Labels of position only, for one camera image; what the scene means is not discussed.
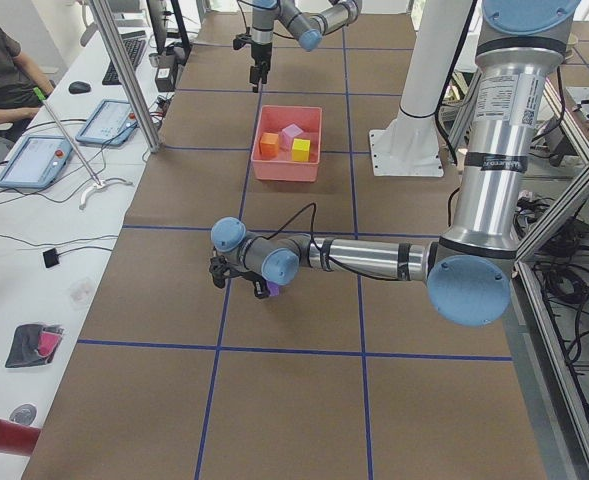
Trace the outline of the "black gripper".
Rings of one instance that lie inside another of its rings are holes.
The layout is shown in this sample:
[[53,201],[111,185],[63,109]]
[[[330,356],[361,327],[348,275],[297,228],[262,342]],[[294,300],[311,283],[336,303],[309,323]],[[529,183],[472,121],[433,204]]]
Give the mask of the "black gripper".
[[268,287],[267,281],[258,273],[255,273],[251,270],[247,270],[244,267],[237,266],[237,265],[230,265],[229,266],[229,273],[228,277],[232,278],[242,278],[253,283],[254,289],[254,296],[257,299],[266,299],[270,297],[270,290]]
[[272,58],[272,43],[259,44],[253,43],[251,45],[251,56],[256,65],[251,66],[249,81],[252,85],[252,92],[259,91],[260,84],[266,84],[268,81],[268,74],[270,71],[270,63]]

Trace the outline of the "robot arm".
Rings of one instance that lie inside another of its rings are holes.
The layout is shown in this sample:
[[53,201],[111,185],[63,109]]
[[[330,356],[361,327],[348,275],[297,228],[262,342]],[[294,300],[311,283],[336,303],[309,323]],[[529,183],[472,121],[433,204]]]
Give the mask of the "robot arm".
[[564,60],[573,1],[430,1],[420,26],[397,116],[369,133],[378,176],[435,176],[438,112],[475,11],[482,14],[468,149],[460,187],[448,199],[448,226],[427,246],[260,235],[237,218],[211,230],[213,283],[232,278],[258,298],[289,284],[303,267],[343,270],[379,281],[421,281],[444,318],[465,326],[497,320],[510,302],[516,258],[512,217],[535,140],[547,77]]
[[294,1],[252,1],[252,23],[249,45],[254,64],[250,67],[249,82],[257,93],[266,84],[271,69],[274,25],[279,22],[307,51],[316,49],[324,36],[354,23],[362,10],[359,0],[331,1],[323,12],[306,14]]

